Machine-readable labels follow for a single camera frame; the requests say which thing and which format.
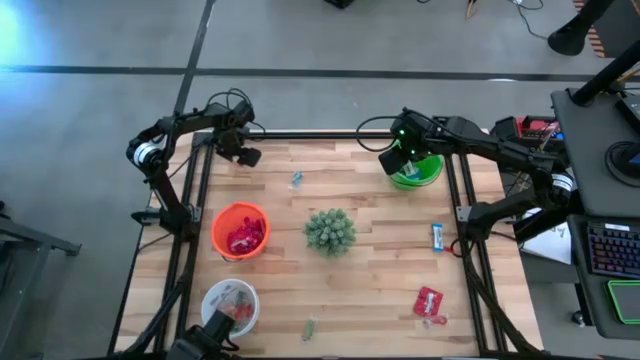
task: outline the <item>gray floor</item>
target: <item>gray floor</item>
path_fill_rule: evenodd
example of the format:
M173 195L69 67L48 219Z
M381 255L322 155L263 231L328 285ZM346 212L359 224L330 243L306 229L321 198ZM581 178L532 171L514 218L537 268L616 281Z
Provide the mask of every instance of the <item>gray floor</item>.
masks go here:
M204 4L0 0L0 64L186 67ZM608 62L589 48L574 58L551 52L526 33L506 0L480 1L466 22L465 4L356 0L337 11L320 0L218 0L198 66L593 74ZM557 0L527 15L546 35L574 14L570 0ZM0 199L15 220L83 244L77 258L51 257L21 354L71 359L106 352L140 231L129 213L148 197L124 150L141 128L172 111L181 81L0 72ZM197 76L187 106L236 86L269 129L351 129L402 106L490 127L507 115L551 114L549 93L576 85ZM636 355L634 344L595 339L567 323L576 309L571 291L531 287L547 350Z

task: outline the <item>green spiky plant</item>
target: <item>green spiky plant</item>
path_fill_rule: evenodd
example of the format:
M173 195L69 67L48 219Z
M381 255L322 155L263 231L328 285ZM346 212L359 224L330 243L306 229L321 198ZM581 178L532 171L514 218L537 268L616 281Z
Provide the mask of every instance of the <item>green spiky plant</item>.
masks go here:
M303 232L307 235L307 246L326 257L344 255L356 242L353 221L342 209L311 215L311 221L305 224Z

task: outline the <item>wooden table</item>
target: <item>wooden table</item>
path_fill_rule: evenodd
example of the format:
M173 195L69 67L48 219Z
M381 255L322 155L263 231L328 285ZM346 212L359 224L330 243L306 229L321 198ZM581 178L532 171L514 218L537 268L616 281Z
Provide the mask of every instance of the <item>wooden table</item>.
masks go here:
M387 141L369 142L379 147ZM188 136L180 139L172 168L186 159L190 143ZM432 250L432 223L443 224L445 244L456 237L445 169L431 185L401 192L389 183L378 154L352 140L268 140L254 146L263 153L255 168L243 168L217 156L211 167L188 325L201 324L201 301L211 286L238 278L253 285L260 298L256 326L237 341L240 355L477 355L462 262ZM469 161L478 201L502 198L496 165L476 156ZM456 168L464 202L457 159ZM289 185L295 171L302 171L304 179L292 191ZM184 173L182 169L173 178L178 193ZM195 178L192 199L199 174ZM213 217L235 201L261 206L272 226L266 251L242 263L223 261L210 242ZM312 213L332 207L345 209L358 233L348 254L327 260L306 247L301 230ZM497 226L497 230L511 232L506 226ZM163 233L147 228L141 244ZM138 255L116 350L130 345L158 309L170 242L155 244ZM517 245L492 236L487 247L501 306L524 336L542 348ZM444 294L440 312L449 315L446 326L426 329L413 314L421 286ZM303 342L301 334L310 316L319 320L312 340ZM490 348L495 348L486 308L483 318ZM170 324L169 339L173 339L173 328Z

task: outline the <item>red packet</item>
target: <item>red packet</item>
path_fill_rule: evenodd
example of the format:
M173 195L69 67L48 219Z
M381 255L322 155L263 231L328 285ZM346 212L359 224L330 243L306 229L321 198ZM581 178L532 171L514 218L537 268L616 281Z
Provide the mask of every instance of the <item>red packet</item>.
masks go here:
M443 296L442 293L423 286L418 293L415 305L413 305L413 312L422 317L438 315Z

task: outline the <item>orange bowl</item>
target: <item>orange bowl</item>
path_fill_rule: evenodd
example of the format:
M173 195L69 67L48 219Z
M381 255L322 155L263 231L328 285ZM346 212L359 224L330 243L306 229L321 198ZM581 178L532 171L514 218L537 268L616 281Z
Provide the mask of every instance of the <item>orange bowl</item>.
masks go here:
M227 238L229 233L236 231L240 226L244 225L244 218L248 217L252 221L262 218L264 220L264 238L260 245L252 252L244 255L233 255L229 252ZM211 224L211 244L222 255L223 258L229 260L246 260L258 256L262 249L267 245L271 225L267 215L260 207L245 202L236 202L222 209L215 217Z

